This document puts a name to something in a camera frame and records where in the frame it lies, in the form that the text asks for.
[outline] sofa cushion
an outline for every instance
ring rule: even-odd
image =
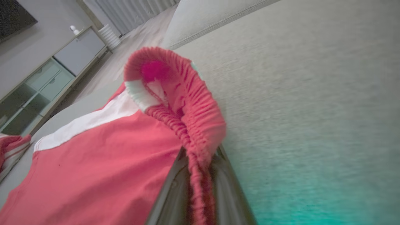
[[[176,49],[242,16],[278,0],[182,0],[162,47]]]

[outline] red fabric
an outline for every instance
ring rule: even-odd
[[[0,172],[2,170],[2,165],[11,156],[20,153],[21,151],[24,151],[25,149],[21,149],[20,151],[14,152],[13,154],[8,155],[7,157],[4,156],[9,151],[12,151],[19,146],[26,144],[30,142],[31,136],[26,135],[25,137],[21,136],[2,136],[0,138]]]
[[[0,224],[143,225],[181,146],[138,111],[37,151]]]
[[[146,114],[167,124],[182,141],[189,157],[193,189],[194,224],[214,224],[214,198],[209,165],[226,134],[221,111],[191,61],[162,48],[142,48],[129,58],[125,81],[158,80],[167,97],[146,110]]]

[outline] cabinet drawer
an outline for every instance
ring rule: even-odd
[[[37,70],[26,83],[33,89],[40,90],[54,75],[60,71],[60,68],[52,60]]]
[[[54,57],[75,76],[78,76],[94,58],[94,54],[76,38],[56,53]]]
[[[48,100],[52,101],[71,80],[71,76],[66,74],[64,71],[61,71],[40,93]]]

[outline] wall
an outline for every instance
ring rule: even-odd
[[[74,37],[70,25],[92,25],[75,0],[18,2],[38,23],[0,44],[0,99]]]

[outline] striped fabric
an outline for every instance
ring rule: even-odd
[[[24,138],[0,133],[0,182],[18,162],[30,144],[30,135]]]

